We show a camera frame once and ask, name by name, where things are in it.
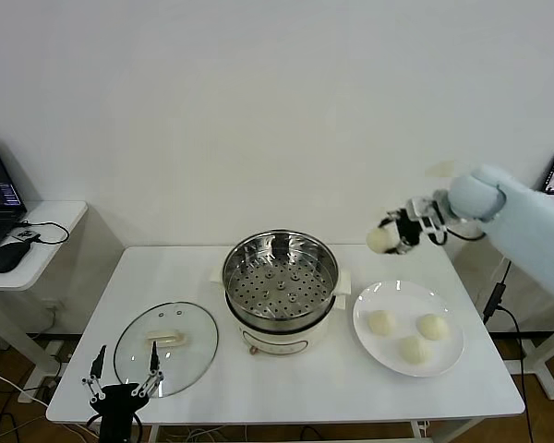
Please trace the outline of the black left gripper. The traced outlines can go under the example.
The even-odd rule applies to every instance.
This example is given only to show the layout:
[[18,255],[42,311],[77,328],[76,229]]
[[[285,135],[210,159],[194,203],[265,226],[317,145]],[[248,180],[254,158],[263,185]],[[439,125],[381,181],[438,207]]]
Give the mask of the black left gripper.
[[100,380],[105,359],[103,345],[92,361],[89,374],[81,380],[90,394],[90,407],[96,412],[90,424],[100,419],[100,443],[131,442],[133,424],[138,427],[136,441],[143,438],[143,424],[138,411],[148,404],[148,398],[157,392],[164,379],[158,355],[157,342],[151,344],[149,373],[141,384],[128,383],[101,387]]

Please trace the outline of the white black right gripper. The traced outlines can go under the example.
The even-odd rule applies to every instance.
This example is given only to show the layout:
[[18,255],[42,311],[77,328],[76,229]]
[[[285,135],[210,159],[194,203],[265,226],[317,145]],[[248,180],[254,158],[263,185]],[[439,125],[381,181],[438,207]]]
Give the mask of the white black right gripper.
[[446,197],[411,198],[398,210],[391,210],[378,227],[396,223],[399,243],[384,251],[387,255],[404,255],[420,244],[424,235],[433,245],[447,243],[449,206]]

